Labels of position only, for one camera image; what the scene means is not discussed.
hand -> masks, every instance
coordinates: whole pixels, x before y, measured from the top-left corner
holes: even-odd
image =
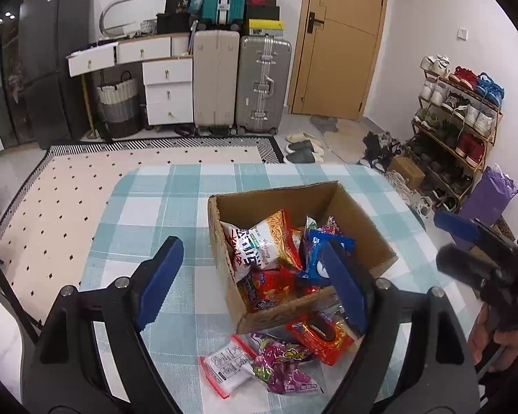
[[[486,321],[489,316],[489,306],[483,304],[479,312],[476,322],[468,337],[468,348],[474,364],[478,364],[482,360],[484,348],[489,343],[489,334],[486,330]],[[500,372],[508,369],[518,356],[518,330],[513,332],[496,331],[493,335],[493,341],[499,345],[506,345],[503,354],[489,368],[489,372]]]

refrigerator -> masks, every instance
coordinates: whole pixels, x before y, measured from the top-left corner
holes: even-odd
[[[66,57],[87,48],[90,0],[26,0],[19,13],[19,56],[29,118],[42,149],[79,140],[89,129],[80,77]]]

cardboard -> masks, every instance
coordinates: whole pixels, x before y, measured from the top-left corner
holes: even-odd
[[[394,157],[389,170],[397,171],[406,180],[406,186],[410,190],[416,190],[426,177],[420,168],[415,163],[405,156]]]
[[[229,251],[221,221],[251,228],[278,210],[287,210],[292,226],[303,226],[307,215],[323,224],[334,215],[345,236],[357,241],[358,262],[380,277],[397,256],[360,205],[338,182],[214,195],[208,201],[209,238],[215,266],[225,292],[236,332],[243,334],[275,327],[301,314],[333,306],[338,298],[333,287],[296,298],[274,308],[249,313],[233,279]]]

laundry basket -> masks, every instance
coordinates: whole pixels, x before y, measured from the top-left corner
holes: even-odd
[[[127,80],[123,80],[125,73],[128,74]],[[138,81],[133,79],[129,71],[123,71],[120,82],[113,85],[102,82],[96,90],[112,138],[128,137],[142,128]]]

door frame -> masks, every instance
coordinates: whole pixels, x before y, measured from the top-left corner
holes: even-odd
[[[289,106],[289,113],[293,113],[294,100],[296,98],[297,79],[299,76],[299,69],[301,68],[301,54],[303,52],[303,44],[305,42],[305,31],[307,29],[307,22],[309,20],[309,3],[310,0],[301,0],[301,12],[299,14],[299,29],[296,41],[296,51],[294,54],[293,65],[291,67],[290,88],[288,92],[288,100],[286,101],[286,104]],[[374,56],[372,58],[370,73],[368,74],[366,86],[367,91],[365,91],[365,95],[363,96],[363,100],[361,102],[361,109],[359,110],[359,120],[362,118],[362,114],[365,111],[366,101],[370,93],[372,78],[374,76],[374,69],[376,68],[378,55],[380,53],[380,44],[382,43],[382,33],[384,32],[385,10],[387,8],[387,4],[388,0],[384,0],[382,5],[382,12],[380,14],[380,27],[378,28],[376,47],[374,50]]]

